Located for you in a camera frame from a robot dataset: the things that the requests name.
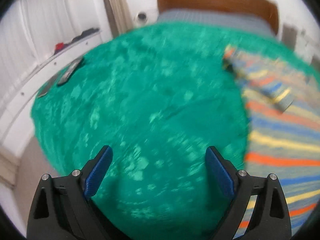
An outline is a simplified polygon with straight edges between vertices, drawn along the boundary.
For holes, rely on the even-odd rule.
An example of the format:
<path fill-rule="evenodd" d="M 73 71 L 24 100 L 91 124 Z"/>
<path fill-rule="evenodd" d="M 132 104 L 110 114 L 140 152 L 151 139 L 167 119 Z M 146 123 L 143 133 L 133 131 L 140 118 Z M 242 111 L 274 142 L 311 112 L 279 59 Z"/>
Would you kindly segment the striped knitted sweater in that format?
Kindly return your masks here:
<path fill-rule="evenodd" d="M 249 119 L 245 168 L 277 175 L 297 233 L 319 201 L 319 75 L 284 46 L 223 55 Z"/>

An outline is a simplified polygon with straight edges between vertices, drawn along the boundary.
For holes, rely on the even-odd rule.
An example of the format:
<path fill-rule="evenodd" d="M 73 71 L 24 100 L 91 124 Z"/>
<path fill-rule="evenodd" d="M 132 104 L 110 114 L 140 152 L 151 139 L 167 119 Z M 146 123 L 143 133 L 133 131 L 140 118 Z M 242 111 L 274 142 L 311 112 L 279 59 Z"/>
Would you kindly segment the dark clothes pile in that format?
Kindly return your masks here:
<path fill-rule="evenodd" d="M 99 28 L 89 28 L 87 30 L 84 30 L 80 35 L 78 35 L 75 38 L 73 38 L 71 40 L 71 42 L 67 43 L 66 45 L 69 46 L 69 45 L 71 45 L 71 44 L 73 44 L 75 42 L 83 40 L 84 38 L 86 38 L 86 37 L 88 37 L 88 36 L 90 36 L 92 34 L 95 34 L 95 33 L 99 32 L 99 31 L 100 31 Z"/>

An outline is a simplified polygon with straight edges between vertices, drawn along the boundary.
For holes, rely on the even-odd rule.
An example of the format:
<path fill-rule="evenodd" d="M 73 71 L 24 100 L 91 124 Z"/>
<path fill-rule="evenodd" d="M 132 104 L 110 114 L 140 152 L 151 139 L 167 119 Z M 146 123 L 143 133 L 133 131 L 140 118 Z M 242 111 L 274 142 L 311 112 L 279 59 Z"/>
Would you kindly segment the white drawer cabinet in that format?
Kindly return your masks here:
<path fill-rule="evenodd" d="M 34 135 L 30 111 L 42 85 L 77 57 L 111 39 L 112 35 L 105 31 L 95 32 L 68 46 L 37 68 L 6 105 L 1 115 L 1 145 L 19 158 Z"/>

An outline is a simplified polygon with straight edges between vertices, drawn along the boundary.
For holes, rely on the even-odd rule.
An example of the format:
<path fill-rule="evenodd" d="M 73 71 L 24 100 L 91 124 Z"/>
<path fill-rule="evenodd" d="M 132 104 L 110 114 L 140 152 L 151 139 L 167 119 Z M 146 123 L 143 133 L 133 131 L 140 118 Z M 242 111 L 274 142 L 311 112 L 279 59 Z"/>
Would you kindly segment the grey smartphone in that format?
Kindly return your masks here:
<path fill-rule="evenodd" d="M 55 84 L 57 78 L 60 76 L 60 73 L 56 73 L 54 76 L 52 76 L 47 83 L 41 88 L 39 93 L 37 94 L 37 98 L 41 98 L 49 92 L 51 87 Z"/>

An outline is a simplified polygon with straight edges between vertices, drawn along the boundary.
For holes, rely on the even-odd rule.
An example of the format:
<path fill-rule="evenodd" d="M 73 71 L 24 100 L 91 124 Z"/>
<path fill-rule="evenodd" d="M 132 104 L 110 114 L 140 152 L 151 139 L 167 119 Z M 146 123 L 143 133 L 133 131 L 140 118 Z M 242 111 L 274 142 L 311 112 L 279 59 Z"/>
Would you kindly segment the green patterned bedspread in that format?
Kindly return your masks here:
<path fill-rule="evenodd" d="M 93 202 L 128 237 L 213 234 L 230 200 L 206 169 L 209 146 L 249 174 L 249 119 L 225 68 L 228 45 L 251 52 L 284 46 L 231 28 L 157 23 L 89 51 L 65 85 L 35 100 L 35 135 L 60 175 L 112 148 Z"/>

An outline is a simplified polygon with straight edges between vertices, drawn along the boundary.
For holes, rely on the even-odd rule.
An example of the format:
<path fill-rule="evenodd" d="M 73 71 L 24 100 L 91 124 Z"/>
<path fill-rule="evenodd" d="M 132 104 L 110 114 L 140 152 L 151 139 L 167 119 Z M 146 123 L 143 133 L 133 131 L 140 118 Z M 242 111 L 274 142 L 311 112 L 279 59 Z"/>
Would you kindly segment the red cloth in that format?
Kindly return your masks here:
<path fill-rule="evenodd" d="M 64 48 L 65 48 L 65 44 L 63 42 L 56 44 L 54 49 L 54 55 L 62 51 Z"/>

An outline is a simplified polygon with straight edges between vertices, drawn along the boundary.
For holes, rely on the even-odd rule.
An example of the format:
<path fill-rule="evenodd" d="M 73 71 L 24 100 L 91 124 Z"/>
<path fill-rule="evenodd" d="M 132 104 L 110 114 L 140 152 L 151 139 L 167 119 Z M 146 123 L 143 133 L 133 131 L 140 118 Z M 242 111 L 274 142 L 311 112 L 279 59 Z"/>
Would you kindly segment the white sheer curtain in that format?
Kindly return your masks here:
<path fill-rule="evenodd" d="M 1 20 L 1 82 L 19 82 L 56 44 L 98 26 L 93 0 L 17 0 Z"/>

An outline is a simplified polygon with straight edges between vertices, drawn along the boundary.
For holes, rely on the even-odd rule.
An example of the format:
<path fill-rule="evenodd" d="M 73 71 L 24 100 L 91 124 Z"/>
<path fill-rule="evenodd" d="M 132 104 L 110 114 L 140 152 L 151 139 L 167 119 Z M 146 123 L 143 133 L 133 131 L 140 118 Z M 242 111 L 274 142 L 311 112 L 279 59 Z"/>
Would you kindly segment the white bedside desk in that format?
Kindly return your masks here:
<path fill-rule="evenodd" d="M 319 71 L 319 42 L 310 38 L 304 29 L 283 24 L 281 41 L 306 63 Z"/>

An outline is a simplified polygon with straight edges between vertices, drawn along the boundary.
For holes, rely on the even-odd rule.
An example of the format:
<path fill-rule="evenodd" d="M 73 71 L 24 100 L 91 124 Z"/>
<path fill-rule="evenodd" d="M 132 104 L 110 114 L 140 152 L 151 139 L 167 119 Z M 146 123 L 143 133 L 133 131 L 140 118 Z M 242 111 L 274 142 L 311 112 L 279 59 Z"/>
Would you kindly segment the beige curtain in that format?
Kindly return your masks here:
<path fill-rule="evenodd" d="M 133 29 L 133 20 L 126 0 L 104 0 L 104 5 L 113 37 Z"/>

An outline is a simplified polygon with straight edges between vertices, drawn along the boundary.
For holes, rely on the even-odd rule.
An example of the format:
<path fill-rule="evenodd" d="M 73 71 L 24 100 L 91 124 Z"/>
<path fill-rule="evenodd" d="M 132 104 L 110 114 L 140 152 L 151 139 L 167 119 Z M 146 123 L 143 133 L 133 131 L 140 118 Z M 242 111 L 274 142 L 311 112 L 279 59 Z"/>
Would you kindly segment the small white fan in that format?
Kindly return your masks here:
<path fill-rule="evenodd" d="M 148 21 L 148 16 L 146 12 L 139 12 L 136 16 L 136 21 L 140 24 L 145 24 Z"/>

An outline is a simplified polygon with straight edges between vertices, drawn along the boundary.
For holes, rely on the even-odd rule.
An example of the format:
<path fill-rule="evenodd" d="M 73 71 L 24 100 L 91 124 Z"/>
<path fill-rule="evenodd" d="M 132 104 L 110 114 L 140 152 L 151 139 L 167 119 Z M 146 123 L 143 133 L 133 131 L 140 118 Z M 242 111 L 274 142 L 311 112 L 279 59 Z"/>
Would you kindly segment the wooden headboard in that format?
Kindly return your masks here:
<path fill-rule="evenodd" d="M 278 7 L 269 0 L 157 0 L 160 13 L 171 9 L 194 9 L 250 14 L 265 20 L 275 35 L 279 30 Z"/>

